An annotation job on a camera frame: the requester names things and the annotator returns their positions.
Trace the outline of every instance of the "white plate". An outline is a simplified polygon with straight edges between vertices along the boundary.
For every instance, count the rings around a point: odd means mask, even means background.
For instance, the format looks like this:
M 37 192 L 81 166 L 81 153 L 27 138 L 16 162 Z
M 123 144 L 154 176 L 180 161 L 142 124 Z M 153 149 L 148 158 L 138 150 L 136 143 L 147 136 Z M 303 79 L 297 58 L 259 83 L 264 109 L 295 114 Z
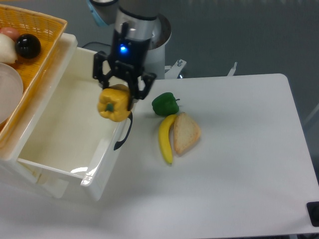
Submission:
M 19 73 L 11 66 L 0 63 L 0 123 L 13 113 L 22 94 L 23 82 Z

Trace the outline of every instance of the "metal bracket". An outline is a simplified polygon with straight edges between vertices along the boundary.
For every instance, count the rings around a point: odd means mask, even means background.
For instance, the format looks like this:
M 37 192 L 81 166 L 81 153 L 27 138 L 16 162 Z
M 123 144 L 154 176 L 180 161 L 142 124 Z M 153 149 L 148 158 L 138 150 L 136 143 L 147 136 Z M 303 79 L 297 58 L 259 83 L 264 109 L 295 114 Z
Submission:
M 182 69 L 186 66 L 186 61 L 179 59 L 173 66 L 165 66 L 165 79 L 177 79 Z

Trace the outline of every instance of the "orange basket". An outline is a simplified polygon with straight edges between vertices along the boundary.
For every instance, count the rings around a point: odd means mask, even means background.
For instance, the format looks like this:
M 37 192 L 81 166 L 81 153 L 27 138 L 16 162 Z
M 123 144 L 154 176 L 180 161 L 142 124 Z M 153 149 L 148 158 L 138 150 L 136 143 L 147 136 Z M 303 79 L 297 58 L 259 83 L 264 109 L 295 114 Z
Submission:
M 23 96 L 11 116 L 0 124 L 0 147 L 4 146 L 36 92 L 41 76 L 50 65 L 57 42 L 67 26 L 67 21 L 39 12 L 0 4 L 0 28 L 6 26 L 16 28 L 20 34 L 35 35 L 40 40 L 41 53 L 31 60 L 18 58 L 22 64 L 10 64 L 22 78 Z

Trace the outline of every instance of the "banana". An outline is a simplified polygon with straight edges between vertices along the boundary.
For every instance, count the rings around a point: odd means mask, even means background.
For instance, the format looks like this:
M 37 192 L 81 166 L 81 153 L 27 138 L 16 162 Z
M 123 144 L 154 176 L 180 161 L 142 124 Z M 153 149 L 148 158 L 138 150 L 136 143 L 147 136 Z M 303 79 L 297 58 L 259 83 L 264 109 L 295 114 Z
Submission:
M 169 143 L 169 129 L 174 124 L 177 115 L 167 116 L 159 126 L 159 146 L 164 160 L 173 163 L 173 153 Z

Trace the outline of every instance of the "yellow bell pepper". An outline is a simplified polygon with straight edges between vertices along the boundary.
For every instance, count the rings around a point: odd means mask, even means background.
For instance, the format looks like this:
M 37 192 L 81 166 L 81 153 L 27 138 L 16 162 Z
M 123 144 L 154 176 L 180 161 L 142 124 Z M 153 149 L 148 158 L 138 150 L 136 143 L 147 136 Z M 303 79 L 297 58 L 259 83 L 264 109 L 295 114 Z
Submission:
M 114 122 L 125 120 L 131 111 L 128 111 L 130 90 L 127 86 L 118 84 L 104 89 L 99 97 L 98 111 L 104 118 Z

